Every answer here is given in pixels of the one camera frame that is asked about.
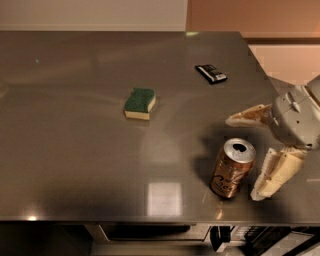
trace metal table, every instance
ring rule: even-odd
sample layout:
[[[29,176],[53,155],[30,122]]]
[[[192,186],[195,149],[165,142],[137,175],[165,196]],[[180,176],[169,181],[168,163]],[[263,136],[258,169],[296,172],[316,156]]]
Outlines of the metal table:
[[[317,225],[319,155],[272,199],[250,191],[268,130],[225,119],[277,95],[237,32],[1,32],[0,220]],[[211,86],[194,69],[228,80]],[[152,88],[150,121],[129,120],[133,87]],[[243,138],[257,167],[231,200],[208,184],[219,148]]]

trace sponge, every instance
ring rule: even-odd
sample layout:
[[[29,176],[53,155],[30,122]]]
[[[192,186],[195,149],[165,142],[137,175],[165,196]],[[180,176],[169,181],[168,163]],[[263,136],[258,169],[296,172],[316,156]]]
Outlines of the sponge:
[[[124,105],[127,118],[150,120],[150,111],[156,103],[156,95],[152,89],[133,88],[131,96]]]

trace remote control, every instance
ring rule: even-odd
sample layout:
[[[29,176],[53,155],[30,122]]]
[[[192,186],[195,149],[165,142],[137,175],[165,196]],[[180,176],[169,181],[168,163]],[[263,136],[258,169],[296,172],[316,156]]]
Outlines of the remote control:
[[[211,64],[196,65],[195,69],[198,70],[210,84],[227,80],[227,76]]]

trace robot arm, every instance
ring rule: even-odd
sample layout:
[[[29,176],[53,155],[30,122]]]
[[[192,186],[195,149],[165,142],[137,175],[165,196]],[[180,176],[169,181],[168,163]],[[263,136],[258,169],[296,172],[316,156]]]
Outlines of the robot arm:
[[[275,98],[230,116],[233,127],[267,127],[286,147],[270,149],[251,193],[253,200],[271,197],[301,168],[307,152],[320,149],[320,77]]]
[[[276,193],[302,168],[306,155],[306,150],[293,147],[286,147],[280,152],[270,148],[251,192],[252,199],[260,201]]]

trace can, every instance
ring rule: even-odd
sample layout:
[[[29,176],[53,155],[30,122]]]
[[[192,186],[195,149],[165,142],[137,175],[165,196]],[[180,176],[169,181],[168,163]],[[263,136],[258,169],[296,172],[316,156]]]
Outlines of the can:
[[[240,183],[255,165],[256,150],[246,140],[233,138],[219,150],[214,166],[211,189],[219,196],[232,198]]]

